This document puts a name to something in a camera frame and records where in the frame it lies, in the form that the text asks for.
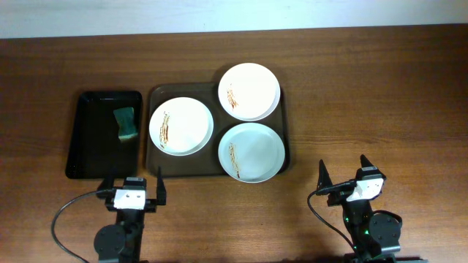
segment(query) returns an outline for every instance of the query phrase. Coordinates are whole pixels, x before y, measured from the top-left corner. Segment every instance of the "brown stain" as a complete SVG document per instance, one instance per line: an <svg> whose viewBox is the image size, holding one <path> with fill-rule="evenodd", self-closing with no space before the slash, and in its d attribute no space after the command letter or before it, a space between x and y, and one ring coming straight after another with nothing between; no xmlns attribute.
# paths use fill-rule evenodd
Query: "brown stain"
<svg viewBox="0 0 468 263"><path fill-rule="evenodd" d="M239 103L237 103L237 101L235 100L233 89L231 87L229 87L227 89L227 100L228 100L229 104L231 104L231 107L233 108L233 110L234 110L234 108L236 106L239 105Z"/></svg>
<svg viewBox="0 0 468 263"><path fill-rule="evenodd" d="M169 113L164 112L164 120L159 128L159 144L164 149L169 141Z"/></svg>
<svg viewBox="0 0 468 263"><path fill-rule="evenodd" d="M241 179L241 166L236 160L235 157L235 144L232 142L229 144L229 157L231 159L231 163L233 164L233 168L237 173L237 178Z"/></svg>

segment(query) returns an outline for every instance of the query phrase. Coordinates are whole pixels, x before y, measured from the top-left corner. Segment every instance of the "green sponge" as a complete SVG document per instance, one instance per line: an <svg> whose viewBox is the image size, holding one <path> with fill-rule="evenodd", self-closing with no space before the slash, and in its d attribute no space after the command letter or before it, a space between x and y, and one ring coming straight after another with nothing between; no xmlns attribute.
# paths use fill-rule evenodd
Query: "green sponge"
<svg viewBox="0 0 468 263"><path fill-rule="evenodd" d="M138 135L137 127L135 127L135 113L133 107L114 110L114 116L118 123L118 139L120 142Z"/></svg>

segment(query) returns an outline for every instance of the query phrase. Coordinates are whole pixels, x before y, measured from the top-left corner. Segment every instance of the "black tray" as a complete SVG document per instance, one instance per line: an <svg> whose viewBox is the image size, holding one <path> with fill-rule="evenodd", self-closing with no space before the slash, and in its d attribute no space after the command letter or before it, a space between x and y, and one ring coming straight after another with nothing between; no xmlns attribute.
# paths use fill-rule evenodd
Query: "black tray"
<svg viewBox="0 0 468 263"><path fill-rule="evenodd" d="M71 179L136 176L142 97L138 91L87 91L78 98L65 175ZM133 107L138 135L125 142L118 139L113 114Z"/></svg>
<svg viewBox="0 0 468 263"><path fill-rule="evenodd" d="M283 95L282 93L278 107L267 118L258 121L258 123L272 128L284 143L286 153L283 166L279 172L285 171L290 165L290 148ZM153 144L148 135L146 168L150 173L156 175L158 167L161 167L161 175L164 178L227 175L218 159L219 141L229 129L243 123L243 121L232 117L222 108L218 99L218 83L170 84L155 88L149 99L148 122L158 106L169 99L181 96L197 99L211 111L214 120L213 135L205 147L188 156L171 156L163 153Z"/></svg>

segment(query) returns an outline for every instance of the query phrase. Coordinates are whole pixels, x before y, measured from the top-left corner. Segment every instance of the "white background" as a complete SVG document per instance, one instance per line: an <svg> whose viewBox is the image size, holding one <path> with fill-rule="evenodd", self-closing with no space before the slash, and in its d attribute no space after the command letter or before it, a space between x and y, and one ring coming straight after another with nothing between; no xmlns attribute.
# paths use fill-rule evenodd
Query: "white background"
<svg viewBox="0 0 468 263"><path fill-rule="evenodd" d="M0 0L0 38L468 23L468 0Z"/></svg>

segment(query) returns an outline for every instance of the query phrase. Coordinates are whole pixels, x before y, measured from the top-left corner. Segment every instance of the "white plate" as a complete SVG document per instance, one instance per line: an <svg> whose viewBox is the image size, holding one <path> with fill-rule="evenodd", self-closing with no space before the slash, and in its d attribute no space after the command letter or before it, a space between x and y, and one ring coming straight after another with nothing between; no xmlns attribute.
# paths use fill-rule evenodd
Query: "white plate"
<svg viewBox="0 0 468 263"><path fill-rule="evenodd" d="M213 134L213 126L213 116L203 103L181 97L166 101L154 111L149 135L161 151L186 156L205 146Z"/></svg>
<svg viewBox="0 0 468 263"><path fill-rule="evenodd" d="M242 123L223 136L218 157L231 177L245 183L260 183L272 178L283 166L284 144L271 128Z"/></svg>
<svg viewBox="0 0 468 263"><path fill-rule="evenodd" d="M244 63L229 69L219 82L222 107L234 118L258 121L270 115L281 91L275 75L264 66Z"/></svg>

